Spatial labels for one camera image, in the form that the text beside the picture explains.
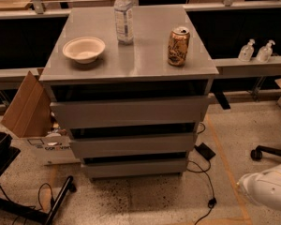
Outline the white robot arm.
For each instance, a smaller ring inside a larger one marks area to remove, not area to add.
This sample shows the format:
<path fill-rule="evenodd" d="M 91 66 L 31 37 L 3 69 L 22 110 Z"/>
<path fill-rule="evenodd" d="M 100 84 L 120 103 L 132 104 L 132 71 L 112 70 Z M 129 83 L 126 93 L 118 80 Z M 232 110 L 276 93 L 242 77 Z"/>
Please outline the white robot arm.
<path fill-rule="evenodd" d="M 237 186 L 254 205 L 281 211 L 281 164 L 262 172 L 247 173 Z"/>

